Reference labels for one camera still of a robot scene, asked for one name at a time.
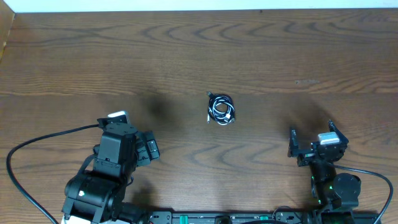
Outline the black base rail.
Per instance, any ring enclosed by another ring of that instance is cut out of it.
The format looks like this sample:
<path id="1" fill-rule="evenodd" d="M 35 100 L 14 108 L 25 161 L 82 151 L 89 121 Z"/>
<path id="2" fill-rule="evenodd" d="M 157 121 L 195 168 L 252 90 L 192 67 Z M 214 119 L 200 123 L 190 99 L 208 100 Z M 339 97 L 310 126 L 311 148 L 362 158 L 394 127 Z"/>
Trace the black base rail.
<path id="1" fill-rule="evenodd" d="M 260 213 L 193 213 L 193 212 L 153 212 L 150 224 L 217 224 L 217 223 L 380 223 L 377 214 L 371 212 L 298 212 L 281 209 L 275 212 Z"/>

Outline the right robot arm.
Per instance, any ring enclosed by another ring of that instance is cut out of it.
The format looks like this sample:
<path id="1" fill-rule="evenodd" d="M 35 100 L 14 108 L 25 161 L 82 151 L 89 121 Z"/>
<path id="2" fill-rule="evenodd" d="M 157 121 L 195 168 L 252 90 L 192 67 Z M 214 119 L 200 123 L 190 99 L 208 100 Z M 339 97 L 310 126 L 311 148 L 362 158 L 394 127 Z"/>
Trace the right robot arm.
<path id="1" fill-rule="evenodd" d="M 299 167 L 309 166 L 312 174 L 312 192 L 320 208 L 317 215 L 326 212 L 345 212 L 359 205 L 361 180 L 348 173 L 336 173 L 339 161 L 348 147 L 349 140 L 338 130 L 333 121 L 329 131 L 317 136 L 309 149 L 299 148 L 297 133 L 290 129 L 288 156 L 297 159 Z"/>

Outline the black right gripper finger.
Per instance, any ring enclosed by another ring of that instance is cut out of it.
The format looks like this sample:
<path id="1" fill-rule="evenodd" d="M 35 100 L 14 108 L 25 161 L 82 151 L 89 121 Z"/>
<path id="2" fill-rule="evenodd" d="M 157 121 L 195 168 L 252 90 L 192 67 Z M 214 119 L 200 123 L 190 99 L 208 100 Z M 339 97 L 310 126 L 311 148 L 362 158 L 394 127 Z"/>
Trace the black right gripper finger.
<path id="1" fill-rule="evenodd" d="M 329 128 L 330 132 L 336 133 L 336 135 L 340 139 L 346 139 L 346 136 L 344 134 L 342 134 L 342 132 L 336 127 L 336 125 L 334 124 L 334 122 L 331 119 L 328 121 L 328 128 Z"/>
<path id="2" fill-rule="evenodd" d="M 288 157 L 297 157 L 297 153 L 299 150 L 299 144 L 297 141 L 297 134 L 295 129 L 290 128 L 289 131 L 289 149 L 288 149 Z"/>

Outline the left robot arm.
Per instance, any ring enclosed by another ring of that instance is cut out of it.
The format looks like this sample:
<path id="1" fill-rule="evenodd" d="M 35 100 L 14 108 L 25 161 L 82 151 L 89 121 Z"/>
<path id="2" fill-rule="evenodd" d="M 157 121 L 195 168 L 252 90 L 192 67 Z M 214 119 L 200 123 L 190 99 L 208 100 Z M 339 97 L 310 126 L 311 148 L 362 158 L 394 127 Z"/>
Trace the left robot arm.
<path id="1" fill-rule="evenodd" d="M 115 221 L 123 209 L 132 173 L 160 157 L 152 131 L 142 132 L 128 123 L 99 124 L 103 133 L 77 174 L 65 187 L 63 221 L 85 223 Z"/>

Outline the cardboard panel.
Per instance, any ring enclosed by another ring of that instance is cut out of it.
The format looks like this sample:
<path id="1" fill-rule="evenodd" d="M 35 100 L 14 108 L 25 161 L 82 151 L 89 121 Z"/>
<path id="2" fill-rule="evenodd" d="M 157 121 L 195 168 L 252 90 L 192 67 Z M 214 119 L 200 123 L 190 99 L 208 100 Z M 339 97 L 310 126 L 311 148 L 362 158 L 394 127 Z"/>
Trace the cardboard panel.
<path id="1" fill-rule="evenodd" d="M 14 11 L 1 0 L 0 3 L 0 56 L 1 58 L 4 55 L 4 50 L 7 44 L 7 39 L 9 37 L 9 33 L 12 27 L 12 23 L 15 18 Z"/>

